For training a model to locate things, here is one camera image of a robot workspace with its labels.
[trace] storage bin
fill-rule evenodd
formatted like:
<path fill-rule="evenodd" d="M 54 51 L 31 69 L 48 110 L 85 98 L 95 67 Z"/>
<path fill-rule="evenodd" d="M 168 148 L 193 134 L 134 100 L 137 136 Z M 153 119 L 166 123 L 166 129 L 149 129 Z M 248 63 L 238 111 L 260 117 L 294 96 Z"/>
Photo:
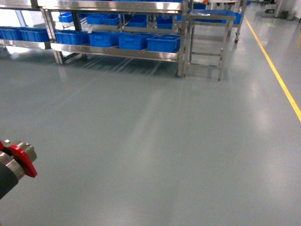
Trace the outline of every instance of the storage bin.
<path fill-rule="evenodd" d="M 90 14 L 87 16 L 87 24 L 103 24 L 105 14 Z"/>
<path fill-rule="evenodd" d="M 115 0 L 115 1 L 139 1 L 139 0 Z"/>
<path fill-rule="evenodd" d="M 105 25 L 119 25 L 118 14 L 109 14 L 103 18 L 103 23 Z"/>
<path fill-rule="evenodd" d="M 194 9 L 206 9 L 207 4 L 202 4 L 202 3 L 194 3 L 193 8 Z"/>
<path fill-rule="evenodd" d="M 90 45 L 97 47 L 112 47 L 117 46 L 118 33 L 116 32 L 92 32 L 89 34 Z"/>
<path fill-rule="evenodd" d="M 162 15 L 157 16 L 157 21 L 158 20 L 167 20 L 167 19 L 172 20 L 173 16 L 162 16 Z"/>
<path fill-rule="evenodd" d="M 141 20 L 146 20 L 146 15 L 134 15 L 133 18 L 135 18 L 135 19 L 141 19 Z"/>
<path fill-rule="evenodd" d="M 59 31 L 55 32 L 57 43 L 83 45 L 90 42 L 87 32 Z"/>
<path fill-rule="evenodd" d="M 235 13 L 236 19 L 234 20 L 233 24 L 240 24 L 240 19 L 241 19 L 241 13 Z"/>
<path fill-rule="evenodd" d="M 73 22 L 72 13 L 64 13 L 58 16 L 58 20 L 62 23 Z"/>
<path fill-rule="evenodd" d="M 21 29 L 20 31 L 24 41 L 50 41 L 45 28 L 26 28 Z"/>
<path fill-rule="evenodd" d="M 147 39 L 148 51 L 174 53 L 179 50 L 180 37 L 160 35 Z"/>
<path fill-rule="evenodd" d="M 180 44 L 181 44 L 181 36 L 180 35 L 178 35 L 178 34 L 162 34 L 161 36 L 179 38 L 176 40 L 177 40 L 177 49 L 180 49 Z"/>
<path fill-rule="evenodd" d="M 129 27 L 146 27 L 146 20 L 132 18 L 128 22 Z"/>
<path fill-rule="evenodd" d="M 173 28 L 173 20 L 172 19 L 158 20 L 157 21 L 157 28 L 172 29 Z"/>
<path fill-rule="evenodd" d="M 19 27 L 0 27 L 0 33 L 6 40 L 23 40 Z"/>
<path fill-rule="evenodd" d="M 137 33 L 119 36 L 119 48 L 141 50 L 147 48 L 147 38 L 157 36 L 151 33 Z"/>

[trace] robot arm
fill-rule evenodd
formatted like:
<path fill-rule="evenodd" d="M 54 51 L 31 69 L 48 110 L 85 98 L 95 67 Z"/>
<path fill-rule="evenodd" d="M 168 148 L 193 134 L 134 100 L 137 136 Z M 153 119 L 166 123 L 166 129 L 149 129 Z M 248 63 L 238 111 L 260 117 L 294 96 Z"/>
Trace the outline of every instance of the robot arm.
<path fill-rule="evenodd" d="M 24 175 L 32 178 L 37 176 L 32 164 L 36 159 L 37 155 L 30 144 L 0 140 L 0 199 L 16 186 Z"/>

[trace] caster wheel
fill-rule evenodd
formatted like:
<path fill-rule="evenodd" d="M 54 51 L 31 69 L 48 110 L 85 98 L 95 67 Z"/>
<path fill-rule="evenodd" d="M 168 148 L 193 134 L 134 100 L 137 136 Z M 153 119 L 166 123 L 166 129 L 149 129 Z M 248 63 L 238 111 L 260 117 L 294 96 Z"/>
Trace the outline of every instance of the caster wheel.
<path fill-rule="evenodd" d="M 88 60 L 88 55 L 87 55 L 87 54 L 83 54 L 83 55 L 81 56 L 81 59 L 82 59 L 82 60 L 85 60 L 85 61 Z"/>

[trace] floor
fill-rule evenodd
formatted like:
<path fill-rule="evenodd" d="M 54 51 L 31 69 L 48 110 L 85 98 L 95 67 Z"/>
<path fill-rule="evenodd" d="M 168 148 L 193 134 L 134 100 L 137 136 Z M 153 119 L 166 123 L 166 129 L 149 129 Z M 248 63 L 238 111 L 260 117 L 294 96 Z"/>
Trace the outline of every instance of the floor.
<path fill-rule="evenodd" d="M 259 10 L 246 17 L 301 106 L 300 25 Z M 0 138 L 38 154 L 3 226 L 301 225 L 301 124 L 246 22 L 220 82 L 117 57 L 59 66 L 51 51 L 1 53 L 0 68 Z"/>

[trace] metal shelving rack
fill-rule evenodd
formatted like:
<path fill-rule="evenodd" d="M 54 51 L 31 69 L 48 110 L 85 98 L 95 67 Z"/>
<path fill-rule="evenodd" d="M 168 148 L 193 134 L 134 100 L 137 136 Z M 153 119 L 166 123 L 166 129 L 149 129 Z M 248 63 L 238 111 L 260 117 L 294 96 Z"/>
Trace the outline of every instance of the metal shelving rack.
<path fill-rule="evenodd" d="M 223 68 L 225 64 L 225 57 L 227 55 L 229 40 L 231 36 L 231 31 L 233 27 L 233 21 L 236 19 L 236 15 L 232 13 L 231 16 L 223 16 L 223 15 L 204 15 L 202 13 L 195 13 L 191 11 L 188 14 L 189 24 L 190 27 L 187 29 L 187 38 L 186 38 L 186 48 L 185 51 L 185 66 L 196 66 L 196 67 L 203 67 L 208 69 L 219 69 L 218 81 L 221 80 L 221 76 L 223 73 Z M 222 40 L 222 48 L 220 53 L 205 53 L 205 52 L 194 52 L 193 51 L 193 41 L 194 41 L 194 29 L 195 25 L 198 23 L 196 20 L 198 19 L 211 19 L 211 20 L 225 20 L 225 31 Z M 218 57 L 218 65 L 199 65 L 192 63 L 192 56 L 211 56 L 211 57 Z"/>
<path fill-rule="evenodd" d="M 243 1 L 242 13 L 246 9 L 246 0 Z M 13 40 L 1 40 L 0 43 L 3 46 L 15 46 L 23 48 L 36 48 L 36 49 L 52 49 L 54 51 L 56 62 L 63 64 L 66 60 L 73 58 L 78 54 L 94 54 L 94 55 L 107 55 L 117 57 L 130 57 L 148 60 L 177 62 L 178 70 L 177 76 L 184 77 L 186 73 L 186 67 L 194 65 L 191 63 L 192 55 L 205 55 L 205 56 L 218 56 L 220 57 L 218 68 L 223 68 L 225 54 L 229 43 L 229 37 L 231 29 L 233 27 L 233 20 L 230 17 L 214 16 L 213 19 L 226 19 L 226 24 L 210 23 L 214 26 L 226 26 L 223 47 L 221 53 L 203 54 L 192 51 L 193 38 L 191 34 L 191 28 L 194 29 L 196 24 L 200 22 L 195 21 L 195 15 L 188 13 L 188 5 L 191 2 L 190 8 L 193 7 L 193 0 L 184 0 L 183 3 L 179 2 L 135 2 L 135 1 L 78 1 L 78 0 L 0 0 L 0 8 L 16 9 L 16 10 L 40 10 L 42 12 L 47 32 L 50 38 L 50 42 L 28 42 L 28 41 L 13 41 Z M 67 26 L 74 26 L 76 31 L 80 31 L 83 28 L 88 28 L 89 31 L 93 29 L 97 30 L 116 30 L 120 29 L 126 32 L 153 32 L 153 33 L 179 33 L 181 36 L 180 49 L 176 53 L 166 52 L 152 52 L 143 50 L 130 50 L 119 49 L 118 46 L 111 48 L 92 47 L 89 45 L 67 45 L 59 44 L 55 37 L 55 22 L 52 18 L 51 12 L 58 11 L 70 11 L 73 17 L 73 23 L 65 24 Z M 115 14 L 149 14 L 149 15 L 168 15 L 174 16 L 173 29 L 157 29 L 154 27 L 135 28 L 127 27 L 124 23 L 119 26 L 105 26 L 105 25 L 90 25 L 83 23 L 80 20 L 79 12 L 102 12 L 102 13 L 115 13 Z M 176 21 L 175 16 L 181 15 L 182 21 Z M 238 26 L 237 39 L 239 35 L 240 25 Z M 64 56 L 63 52 L 69 52 L 68 56 Z"/>
<path fill-rule="evenodd" d="M 39 11 L 37 0 L 0 0 L 0 9 Z M 16 41 L 0 39 L 3 47 L 13 46 L 34 49 L 50 49 L 50 42 Z"/>
<path fill-rule="evenodd" d="M 178 62 L 177 75 L 184 76 L 184 51 L 185 51 L 185 34 L 187 26 L 187 9 L 188 1 L 178 2 L 134 2 L 134 1 L 75 1 L 75 0 L 38 0 L 42 14 L 47 22 L 48 34 L 51 38 L 51 48 L 55 51 L 57 63 L 63 64 L 66 60 L 77 54 L 95 54 L 109 55 L 118 57 L 130 57 L 149 60 Z M 118 46 L 112 48 L 101 48 L 92 46 L 76 46 L 59 44 L 55 38 L 55 25 L 51 16 L 51 11 L 71 11 L 74 20 L 75 30 L 81 30 L 81 24 L 78 12 L 82 11 L 99 11 L 104 13 L 144 13 L 144 14 L 165 14 L 165 15 L 182 15 L 181 22 L 181 45 L 177 53 L 151 52 L 147 50 L 129 50 L 119 49 Z M 72 52 L 73 54 L 64 57 L 62 52 Z"/>
<path fill-rule="evenodd" d="M 200 2 L 200 0 L 192 0 L 192 8 L 193 4 L 195 2 Z M 245 11 L 246 11 L 246 5 L 247 5 L 247 0 L 211 0 L 211 3 L 216 3 L 216 2 L 224 2 L 224 3 L 235 3 L 236 5 L 234 6 L 234 12 L 238 13 L 240 11 L 240 5 L 242 4 L 241 8 L 241 19 L 239 24 L 233 24 L 233 28 L 237 28 L 236 31 L 236 37 L 235 37 L 235 43 L 237 44 L 239 41 L 239 35 L 240 35 L 240 30 L 241 30 L 241 25 L 244 19 Z M 196 22 L 195 25 L 202 25 L 202 26 L 217 26 L 217 27 L 225 27 L 226 24 L 221 24 L 221 23 L 205 23 L 205 22 Z"/>

